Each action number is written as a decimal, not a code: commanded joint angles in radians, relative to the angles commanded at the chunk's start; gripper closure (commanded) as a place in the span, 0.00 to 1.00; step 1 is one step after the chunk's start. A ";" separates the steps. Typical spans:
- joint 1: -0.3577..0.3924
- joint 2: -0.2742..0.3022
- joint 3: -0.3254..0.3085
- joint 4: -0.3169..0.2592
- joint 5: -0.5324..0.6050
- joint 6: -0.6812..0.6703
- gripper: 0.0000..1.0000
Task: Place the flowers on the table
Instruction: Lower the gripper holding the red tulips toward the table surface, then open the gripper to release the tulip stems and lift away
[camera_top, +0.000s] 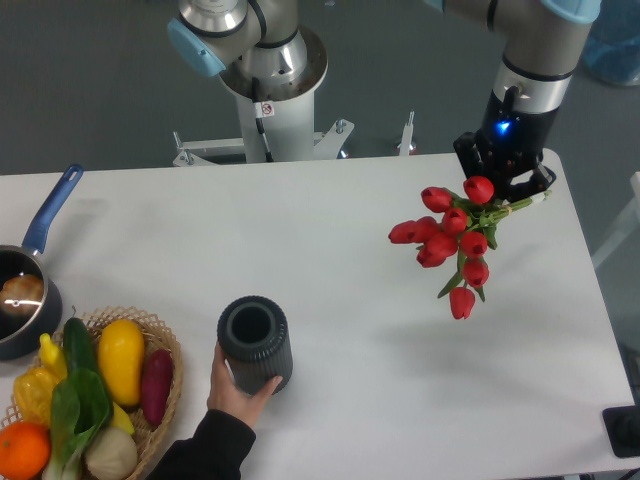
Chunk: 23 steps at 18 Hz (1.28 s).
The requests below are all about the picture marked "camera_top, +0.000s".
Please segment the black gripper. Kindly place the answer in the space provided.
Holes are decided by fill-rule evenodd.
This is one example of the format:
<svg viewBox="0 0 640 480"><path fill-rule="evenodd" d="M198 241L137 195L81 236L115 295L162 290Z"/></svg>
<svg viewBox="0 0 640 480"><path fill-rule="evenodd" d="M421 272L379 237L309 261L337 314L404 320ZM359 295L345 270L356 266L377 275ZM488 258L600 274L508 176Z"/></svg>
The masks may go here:
<svg viewBox="0 0 640 480"><path fill-rule="evenodd" d="M545 192L556 174L542 163L542 149L558 110L526 113L504 111L503 102L492 93L481 127L464 132L453 148L465 176L519 176L532 171L525 182L509 185L502 199L514 203Z"/></svg>

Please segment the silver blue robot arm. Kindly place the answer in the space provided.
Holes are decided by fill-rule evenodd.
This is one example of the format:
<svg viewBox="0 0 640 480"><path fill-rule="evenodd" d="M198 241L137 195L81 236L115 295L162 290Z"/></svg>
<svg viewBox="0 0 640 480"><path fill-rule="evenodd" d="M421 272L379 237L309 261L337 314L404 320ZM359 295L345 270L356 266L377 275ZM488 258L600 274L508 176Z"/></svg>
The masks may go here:
<svg viewBox="0 0 640 480"><path fill-rule="evenodd" d="M437 1L434 8L483 24L506 45L481 127L455 153L500 200L546 191L555 180L543 148L578 64L596 1ZM198 74L220 77L238 101L246 157L253 162L317 155L311 102L328 61L320 39L298 20L293 1L182 1L167 26L173 48Z"/></svg>

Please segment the black sleeved forearm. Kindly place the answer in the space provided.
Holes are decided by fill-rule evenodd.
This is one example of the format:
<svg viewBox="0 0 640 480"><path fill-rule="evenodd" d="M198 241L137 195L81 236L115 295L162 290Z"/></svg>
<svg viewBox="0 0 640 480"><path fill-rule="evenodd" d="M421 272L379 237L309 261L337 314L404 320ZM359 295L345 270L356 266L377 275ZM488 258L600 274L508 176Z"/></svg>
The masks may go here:
<svg viewBox="0 0 640 480"><path fill-rule="evenodd" d="M146 478L240 479L255 440L255 432L241 420L209 410L193 436L174 442Z"/></svg>

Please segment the person's hand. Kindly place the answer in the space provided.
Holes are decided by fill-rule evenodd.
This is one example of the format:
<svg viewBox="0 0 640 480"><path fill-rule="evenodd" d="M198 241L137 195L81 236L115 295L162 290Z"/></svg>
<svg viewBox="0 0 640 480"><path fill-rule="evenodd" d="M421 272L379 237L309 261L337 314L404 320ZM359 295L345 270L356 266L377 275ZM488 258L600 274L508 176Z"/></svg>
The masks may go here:
<svg viewBox="0 0 640 480"><path fill-rule="evenodd" d="M226 364L226 356L220 344L217 343L214 349L210 391L206 406L209 410L224 412L253 429L282 381L282 376L274 376L256 394L243 393L234 383Z"/></svg>

